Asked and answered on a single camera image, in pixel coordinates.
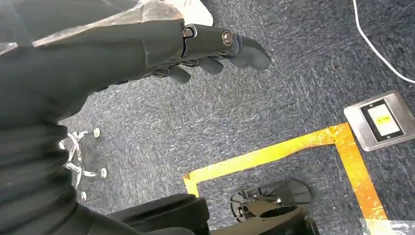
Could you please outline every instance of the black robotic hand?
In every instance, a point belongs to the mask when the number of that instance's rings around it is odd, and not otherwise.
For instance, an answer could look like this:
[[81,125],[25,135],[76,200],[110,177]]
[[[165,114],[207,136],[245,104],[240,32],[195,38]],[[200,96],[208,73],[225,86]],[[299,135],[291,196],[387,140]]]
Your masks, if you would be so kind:
[[178,65],[217,74],[222,59],[257,70],[271,63],[254,40],[182,20],[96,27],[0,55],[0,234],[137,234],[76,202],[58,148],[67,129],[57,123],[110,85],[152,75],[185,83]]

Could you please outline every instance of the metal bolt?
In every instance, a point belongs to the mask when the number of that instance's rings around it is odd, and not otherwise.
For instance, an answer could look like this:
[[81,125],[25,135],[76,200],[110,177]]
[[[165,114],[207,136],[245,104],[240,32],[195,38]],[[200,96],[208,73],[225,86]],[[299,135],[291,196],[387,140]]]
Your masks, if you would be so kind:
[[242,208],[239,208],[238,212],[240,217],[244,217],[244,211],[242,210]]
[[185,38],[191,38],[191,37],[193,37],[193,30],[191,30],[190,28],[183,29],[183,36]]
[[101,130],[100,130],[99,128],[95,128],[95,129],[93,130],[93,136],[94,136],[95,138],[99,138],[99,137],[101,136]]
[[229,32],[227,30],[223,31],[222,41],[223,41],[223,44],[225,44],[225,46],[227,46],[227,47],[232,46],[233,36],[232,36],[231,32]]
[[101,169],[101,178],[105,179],[108,176],[108,171],[105,168]]
[[86,201],[87,200],[87,193],[86,192],[81,192],[81,200],[82,201]]

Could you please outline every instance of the yellow floor marking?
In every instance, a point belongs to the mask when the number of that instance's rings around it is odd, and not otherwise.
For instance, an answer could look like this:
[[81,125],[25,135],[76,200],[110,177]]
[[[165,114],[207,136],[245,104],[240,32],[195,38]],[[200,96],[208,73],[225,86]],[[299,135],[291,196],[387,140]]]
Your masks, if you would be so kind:
[[336,144],[370,233],[372,235],[393,234],[348,123],[197,169],[184,177],[184,183],[187,192],[198,197],[197,183],[277,161],[307,148],[328,144]]

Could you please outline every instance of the transparent plastic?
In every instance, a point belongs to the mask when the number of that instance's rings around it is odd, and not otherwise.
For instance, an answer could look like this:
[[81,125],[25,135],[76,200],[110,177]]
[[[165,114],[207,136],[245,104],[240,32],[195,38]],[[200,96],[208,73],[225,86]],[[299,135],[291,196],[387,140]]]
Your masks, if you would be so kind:
[[414,235],[415,221],[361,219],[363,235]]
[[95,27],[182,19],[175,6],[164,0],[1,0],[0,55]]

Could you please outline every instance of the carpet floor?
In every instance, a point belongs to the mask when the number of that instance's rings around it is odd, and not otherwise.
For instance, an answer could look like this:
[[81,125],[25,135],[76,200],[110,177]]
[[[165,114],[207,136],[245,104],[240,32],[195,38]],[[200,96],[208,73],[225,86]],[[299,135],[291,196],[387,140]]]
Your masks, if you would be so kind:
[[[415,76],[415,1],[358,0],[361,26],[404,75]],[[343,109],[396,89],[415,112],[414,85],[402,81],[363,41],[352,0],[212,0],[217,26],[258,40],[273,59],[264,72],[225,63],[220,75],[191,69],[192,80],[146,78],[92,95],[64,120],[71,131],[99,127],[85,140],[85,204],[110,213],[185,192],[195,169],[346,121]],[[415,142],[361,151],[390,220],[415,220]],[[199,184],[212,229],[235,223],[237,190],[295,177],[314,195],[322,235],[362,233],[362,214],[334,146],[309,149]]]

